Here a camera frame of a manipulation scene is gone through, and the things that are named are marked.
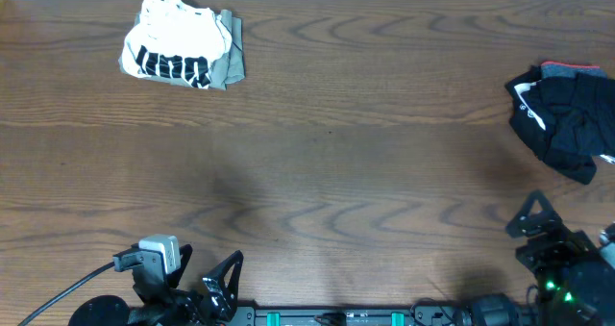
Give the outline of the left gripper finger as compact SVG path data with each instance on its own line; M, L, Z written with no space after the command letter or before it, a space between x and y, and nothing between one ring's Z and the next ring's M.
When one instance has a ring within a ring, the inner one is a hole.
M191 258L193 249L190 244L185 244L179 248L180 256L177 259L178 268L167 275L167 282L169 287L177 288L182 276L184 275L187 264Z
M237 310L243 260L243 253L237 250L203 277L207 295L201 305L206 317L221 321L233 319Z

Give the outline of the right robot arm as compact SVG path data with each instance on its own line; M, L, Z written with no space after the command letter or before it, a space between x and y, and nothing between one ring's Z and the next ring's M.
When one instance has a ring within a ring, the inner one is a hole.
M565 226L540 190L529 194L505 231L527 243L515 258L535 278L535 300L524 306L504 294L474 300L455 312L456 325L605 326L614 323L614 226L599 245Z

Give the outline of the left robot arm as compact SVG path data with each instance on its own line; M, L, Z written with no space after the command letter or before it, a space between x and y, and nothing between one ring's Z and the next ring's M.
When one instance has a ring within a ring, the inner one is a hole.
M238 287L244 256L237 250L203 277L206 291L179 289L192 247L164 252L135 244L113 256L117 272L131 271L134 291L142 302L129 306L121 297L102 295L72 314L74 325L217 325L230 321L238 308Z

